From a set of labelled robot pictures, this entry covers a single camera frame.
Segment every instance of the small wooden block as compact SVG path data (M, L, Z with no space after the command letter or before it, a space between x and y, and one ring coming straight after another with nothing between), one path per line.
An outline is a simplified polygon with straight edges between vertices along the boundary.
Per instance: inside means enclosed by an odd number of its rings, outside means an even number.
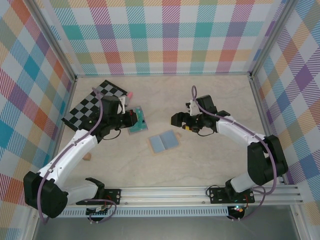
M82 159L85 161L90 161L91 160L91 153L88 152L86 155L84 155L84 157Z

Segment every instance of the black and white checkerboard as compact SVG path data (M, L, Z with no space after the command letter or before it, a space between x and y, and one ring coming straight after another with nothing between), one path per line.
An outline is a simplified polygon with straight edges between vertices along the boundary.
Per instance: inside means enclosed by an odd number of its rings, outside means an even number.
M113 83L105 80L98 87L98 91L106 96L121 97L127 95L127 92ZM62 121L74 131L77 131L83 120L90 116L91 113L99 110L99 102L96 94L91 92L85 99L83 99L75 108L67 113Z

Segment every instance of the plaid wall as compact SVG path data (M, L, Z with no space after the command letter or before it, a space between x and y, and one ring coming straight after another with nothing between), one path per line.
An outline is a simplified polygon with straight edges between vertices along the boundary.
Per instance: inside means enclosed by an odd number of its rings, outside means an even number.
M24 227L23 178L52 158L72 82L22 0L0 0L0 239Z
M261 53L262 49L264 49L267 41L269 40L270 34L273 31L273 29L275 28L276 22L278 21L279 17L281 16L282 11L284 10L284 7L285 7L287 1L288 0L281 0L281 3L279 5L278 9L276 10L276 13L275 13L275 15L274 15L269 27L268 27L268 30L265 32L264 37L259 45L259 48L254 55L253 61L249 67L248 72L252 72L254 66L256 65L256 62L260 56L260 53Z
M298 2L256 83L289 180L306 202L308 228L320 235L320 0Z
M44 8L48 1L51 14L48 6ZM260 34L265 35L261 29L268 12L275 2L279 4L275 0L37 2L70 63L85 75L247 72L253 46ZM54 18L60 27L53 24Z

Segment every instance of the marble-patterned surface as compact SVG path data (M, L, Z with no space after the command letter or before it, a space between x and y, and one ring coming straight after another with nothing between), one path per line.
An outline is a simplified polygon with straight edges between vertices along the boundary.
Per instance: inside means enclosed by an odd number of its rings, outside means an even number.
M240 123L263 133L247 76L80 78L71 107L105 79L133 92L129 106L142 106L148 130L129 135L123 129L117 139L102 141L92 150L92 159L81 160L71 172L67 184L93 177L109 187L224 185L230 178L246 171L246 149L217 133L200 137L174 127L170 125L170 119L175 113L187 111L185 103L192 98L192 85L196 85L198 97L211 95L218 110L226 110ZM147 138L170 129L181 135L180 146L152 155ZM74 132L66 127L60 148L73 135ZM115 135L116 132L111 132L109 137Z

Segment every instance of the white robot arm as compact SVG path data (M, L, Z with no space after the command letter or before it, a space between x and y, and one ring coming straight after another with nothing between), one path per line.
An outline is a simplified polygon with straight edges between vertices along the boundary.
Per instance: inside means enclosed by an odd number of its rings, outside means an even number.
M288 171L280 141L276 136L265 136L253 131L249 131L249 134L245 127L241 128L239 124L236 124L237 122L228 112L224 110L218 112L210 95L199 97L196 101L205 111L202 111L196 102L191 100L185 104L189 111L173 115L171 124L198 134L203 127L207 127L214 133L225 135L238 145L247 148L247 172L225 183L224 192L230 202L243 198L252 187L262 186L274 179L270 156L266 154L266 148L260 140L265 143L272 154L276 176L279 177Z
M29 171L24 176L24 197L28 205L39 209L37 196L41 193L40 212L55 218L67 205L85 199L101 199L104 184L98 180L86 178L82 183L72 187L66 187L65 181L85 154L108 135L110 130L128 128L138 121L133 110L125 109L126 100L126 96L104 96L101 99L102 113L92 113L52 161L37 173Z

